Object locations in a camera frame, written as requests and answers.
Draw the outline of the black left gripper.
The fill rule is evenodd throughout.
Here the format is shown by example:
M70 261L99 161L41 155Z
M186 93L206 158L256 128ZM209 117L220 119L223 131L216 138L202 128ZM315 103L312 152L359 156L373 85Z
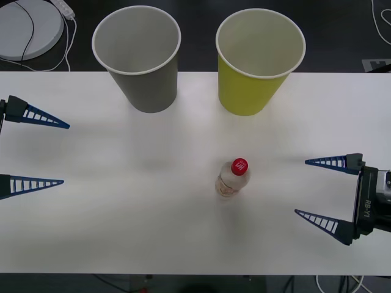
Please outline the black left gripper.
M5 117L15 123L43 125L55 128L69 129L70 125L49 113L34 107L16 96L10 95L8 100L0 100L0 132ZM25 176L1 174L1 199L15 197L59 186L64 183L61 179L32 178Z

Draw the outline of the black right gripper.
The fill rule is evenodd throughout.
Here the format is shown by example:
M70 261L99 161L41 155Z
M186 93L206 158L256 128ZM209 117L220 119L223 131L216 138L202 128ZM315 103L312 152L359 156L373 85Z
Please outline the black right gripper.
M305 160L312 165L350 175L358 175L353 223L295 209L294 212L313 226L344 245L373 230L390 231L390 170L364 167L363 154L321 157Z

